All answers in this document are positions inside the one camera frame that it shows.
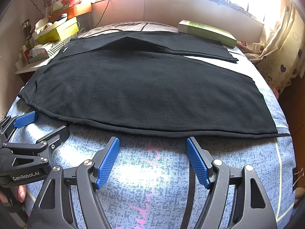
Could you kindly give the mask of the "person left hand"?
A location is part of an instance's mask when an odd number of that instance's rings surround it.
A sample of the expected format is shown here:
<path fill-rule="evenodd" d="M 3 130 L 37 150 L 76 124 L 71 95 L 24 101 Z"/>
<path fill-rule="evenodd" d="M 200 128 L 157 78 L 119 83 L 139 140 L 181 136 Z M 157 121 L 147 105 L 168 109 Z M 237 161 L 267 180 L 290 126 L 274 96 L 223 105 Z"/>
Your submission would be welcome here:
<path fill-rule="evenodd" d="M 20 203 L 23 203 L 26 198 L 27 187 L 26 185 L 20 185 L 18 187 L 9 188 L 15 199 L 18 199 Z M 1 202 L 8 203 L 7 195 L 1 190 Z"/>

